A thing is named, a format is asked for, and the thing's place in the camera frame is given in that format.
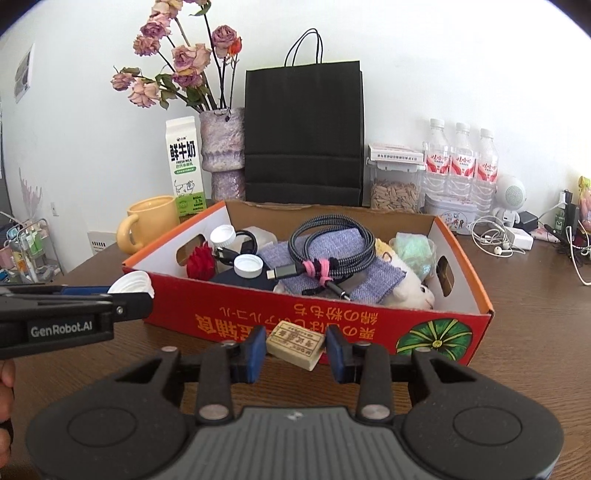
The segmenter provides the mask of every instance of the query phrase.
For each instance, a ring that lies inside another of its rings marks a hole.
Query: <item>mug handle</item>
[[[133,213],[123,220],[117,228],[117,245],[128,255],[133,255],[144,247],[144,245],[139,242],[135,244],[131,243],[131,239],[129,238],[129,230],[131,229],[131,226],[138,220],[139,215],[137,213]]]

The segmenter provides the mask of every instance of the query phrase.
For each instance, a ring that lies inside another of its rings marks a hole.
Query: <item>gray ribbed panel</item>
[[[245,408],[201,429],[154,480],[436,480],[394,434],[355,423],[343,407]]]

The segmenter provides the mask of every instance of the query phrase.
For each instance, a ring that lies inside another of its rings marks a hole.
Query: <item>human hand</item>
[[[10,419],[16,367],[14,360],[0,360],[0,424]],[[10,458],[10,435],[5,429],[0,429],[0,468],[8,463]]]

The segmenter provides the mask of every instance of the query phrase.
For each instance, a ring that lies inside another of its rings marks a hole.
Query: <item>clear water bottle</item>
[[[470,198],[472,180],[476,170],[476,152],[470,144],[470,125],[456,123],[456,141],[450,149],[449,178],[447,179],[446,193]]]
[[[425,146],[426,171],[421,186],[421,206],[425,204],[425,194],[445,194],[445,185],[449,171],[449,143],[443,132],[445,122],[431,118],[431,135]]]
[[[472,184],[472,203],[478,207],[477,218],[488,215],[492,199],[496,192],[496,175],[499,166],[499,154],[493,142],[491,130],[480,129],[480,150],[476,160],[476,176]]]

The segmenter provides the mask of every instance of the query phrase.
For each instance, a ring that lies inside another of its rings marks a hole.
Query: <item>metal bolt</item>
[[[221,420],[225,419],[230,411],[224,405],[219,403],[212,403],[205,405],[199,409],[199,415],[206,420]]]
[[[385,405],[370,404],[361,409],[361,415],[370,420],[383,420],[390,416],[390,409]]]

